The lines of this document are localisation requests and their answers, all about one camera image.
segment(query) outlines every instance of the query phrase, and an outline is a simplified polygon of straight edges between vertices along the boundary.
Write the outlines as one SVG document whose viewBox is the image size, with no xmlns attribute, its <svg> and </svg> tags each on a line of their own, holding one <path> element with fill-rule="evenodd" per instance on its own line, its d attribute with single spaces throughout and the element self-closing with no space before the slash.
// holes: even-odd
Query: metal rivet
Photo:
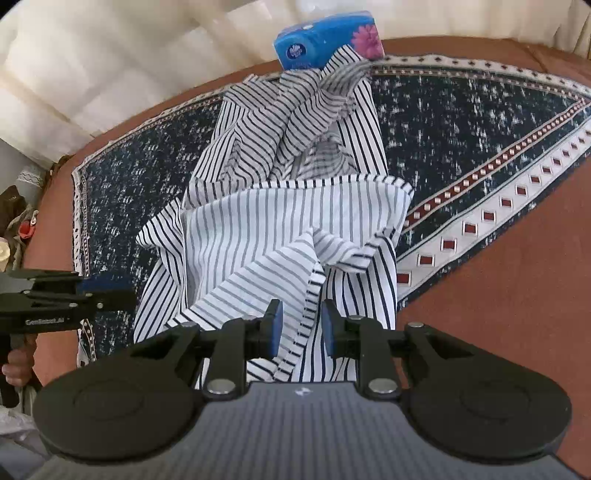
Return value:
<svg viewBox="0 0 591 480">
<path fill-rule="evenodd" d="M 227 378 L 216 378 L 207 384 L 207 391 L 214 395 L 227 395 L 235 388 L 236 384 Z"/>
<path fill-rule="evenodd" d="M 373 393 L 387 395 L 396 391 L 398 385 L 390 378 L 374 378 L 369 382 L 368 387 Z"/>
</svg>

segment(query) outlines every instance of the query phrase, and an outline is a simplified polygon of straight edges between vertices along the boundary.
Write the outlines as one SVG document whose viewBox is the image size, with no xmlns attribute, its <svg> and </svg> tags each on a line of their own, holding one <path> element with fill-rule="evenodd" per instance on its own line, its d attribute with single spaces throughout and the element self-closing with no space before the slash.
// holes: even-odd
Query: blue tissue box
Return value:
<svg viewBox="0 0 591 480">
<path fill-rule="evenodd" d="M 282 30 L 273 45 L 285 70 L 321 69 L 343 45 L 370 60 L 384 56 L 375 20 L 365 11 L 294 25 Z"/>
</svg>

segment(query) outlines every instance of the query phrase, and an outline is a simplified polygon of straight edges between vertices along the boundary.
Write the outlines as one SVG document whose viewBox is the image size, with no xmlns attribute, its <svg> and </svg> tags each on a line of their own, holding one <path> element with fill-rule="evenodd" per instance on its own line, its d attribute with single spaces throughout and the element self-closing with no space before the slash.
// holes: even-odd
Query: pink flower print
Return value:
<svg viewBox="0 0 591 480">
<path fill-rule="evenodd" d="M 384 56 L 384 48 L 375 25 L 361 25 L 357 32 L 353 32 L 351 43 L 355 51 L 366 59 L 377 60 Z"/>
</svg>

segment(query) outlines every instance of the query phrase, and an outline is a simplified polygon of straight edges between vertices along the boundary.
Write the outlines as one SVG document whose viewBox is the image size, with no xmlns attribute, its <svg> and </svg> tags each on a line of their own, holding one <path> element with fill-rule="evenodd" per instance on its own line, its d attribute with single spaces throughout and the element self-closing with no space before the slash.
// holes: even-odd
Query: dark blue patterned rug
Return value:
<svg viewBox="0 0 591 480">
<path fill-rule="evenodd" d="M 390 57 L 372 78 L 389 173 L 415 187 L 397 250 L 403 307 L 535 207 L 585 158 L 591 92 L 552 75 L 436 55 Z M 216 95 L 194 99 L 76 170 L 77 270 L 130 278 L 141 295 L 155 258 L 135 236 L 182 194 L 218 109 Z M 130 343 L 131 323 L 126 314 L 98 317 L 96 355 Z"/>
</svg>

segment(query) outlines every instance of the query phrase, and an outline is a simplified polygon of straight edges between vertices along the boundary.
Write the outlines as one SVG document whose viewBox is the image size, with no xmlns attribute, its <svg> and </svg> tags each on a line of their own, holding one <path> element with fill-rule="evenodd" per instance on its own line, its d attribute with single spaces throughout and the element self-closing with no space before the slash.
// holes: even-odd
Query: human hand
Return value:
<svg viewBox="0 0 591 480">
<path fill-rule="evenodd" d="M 29 383 L 33 375 L 33 365 L 35 365 L 33 354 L 36 349 L 37 334 L 26 334 L 24 344 L 8 354 L 8 363 L 2 366 L 2 373 L 9 384 L 24 387 Z"/>
</svg>

